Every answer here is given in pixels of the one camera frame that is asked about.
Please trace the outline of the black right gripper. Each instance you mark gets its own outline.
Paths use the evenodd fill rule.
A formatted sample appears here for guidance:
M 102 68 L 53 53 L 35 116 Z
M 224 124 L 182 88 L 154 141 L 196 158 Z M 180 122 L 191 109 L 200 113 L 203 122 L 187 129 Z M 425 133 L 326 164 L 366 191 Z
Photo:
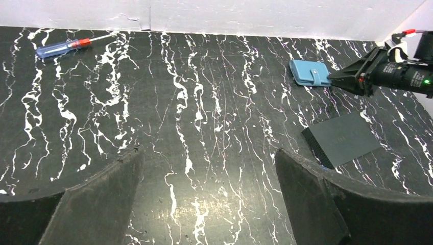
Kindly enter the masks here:
M 376 87 L 404 90 L 432 98 L 432 31 L 421 35 L 412 59 L 389 61 L 385 46 L 376 47 L 347 67 L 328 75 L 333 87 L 360 96 L 373 95 Z

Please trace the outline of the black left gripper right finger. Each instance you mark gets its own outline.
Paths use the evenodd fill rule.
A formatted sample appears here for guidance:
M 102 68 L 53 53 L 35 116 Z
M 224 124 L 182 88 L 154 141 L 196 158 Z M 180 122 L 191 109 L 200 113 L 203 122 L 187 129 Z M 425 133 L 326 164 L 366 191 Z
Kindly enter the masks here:
M 278 149 L 275 166 L 297 244 L 432 244 L 432 198 L 355 180 Z

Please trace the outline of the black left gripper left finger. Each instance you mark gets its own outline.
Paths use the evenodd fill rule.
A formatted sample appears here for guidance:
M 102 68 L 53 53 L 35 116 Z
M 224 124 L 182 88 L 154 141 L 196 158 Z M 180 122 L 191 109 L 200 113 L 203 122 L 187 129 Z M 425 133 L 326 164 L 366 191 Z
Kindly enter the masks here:
M 145 164 L 135 146 L 23 194 L 1 195 L 1 244 L 120 244 Z

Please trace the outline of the blue leather card holder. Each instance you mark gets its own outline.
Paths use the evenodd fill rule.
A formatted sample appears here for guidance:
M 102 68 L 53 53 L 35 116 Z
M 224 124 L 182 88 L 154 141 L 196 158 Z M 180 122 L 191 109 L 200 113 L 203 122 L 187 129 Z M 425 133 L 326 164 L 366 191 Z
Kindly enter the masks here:
M 294 80 L 300 86 L 329 87 L 331 81 L 327 78 L 329 71 L 322 62 L 291 60 L 289 68 Z

